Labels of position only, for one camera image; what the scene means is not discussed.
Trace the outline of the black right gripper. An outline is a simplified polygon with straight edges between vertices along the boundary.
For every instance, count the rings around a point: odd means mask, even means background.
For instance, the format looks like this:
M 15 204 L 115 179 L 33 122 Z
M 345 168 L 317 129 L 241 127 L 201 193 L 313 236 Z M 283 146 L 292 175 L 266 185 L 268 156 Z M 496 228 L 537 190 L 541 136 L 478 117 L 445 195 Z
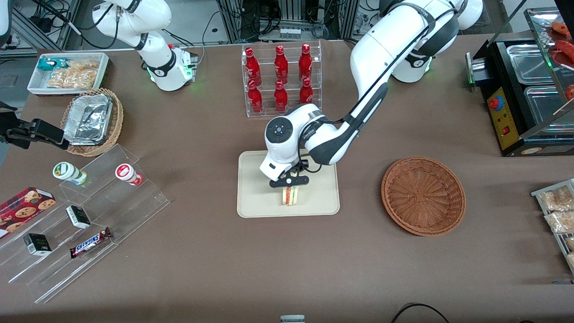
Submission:
M 16 116 L 16 108 L 0 103 L 0 140 L 4 144 L 29 146 L 37 139 L 55 147 L 67 150 L 69 141 L 64 137 L 64 131 L 41 119 L 26 122 Z M 35 135 L 31 132 L 35 126 Z

